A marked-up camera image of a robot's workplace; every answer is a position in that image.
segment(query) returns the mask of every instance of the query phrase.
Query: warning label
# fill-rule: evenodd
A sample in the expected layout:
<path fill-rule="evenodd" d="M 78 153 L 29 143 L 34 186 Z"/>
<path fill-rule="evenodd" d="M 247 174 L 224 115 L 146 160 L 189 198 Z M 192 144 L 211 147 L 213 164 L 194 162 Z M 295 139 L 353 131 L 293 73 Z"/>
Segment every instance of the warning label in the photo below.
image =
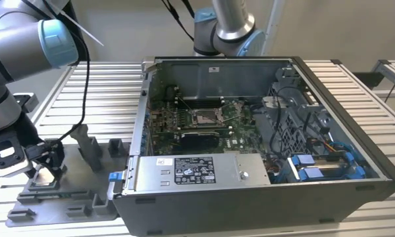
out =
<path fill-rule="evenodd" d="M 176 184 L 215 184 L 212 157 L 174 158 Z"/>

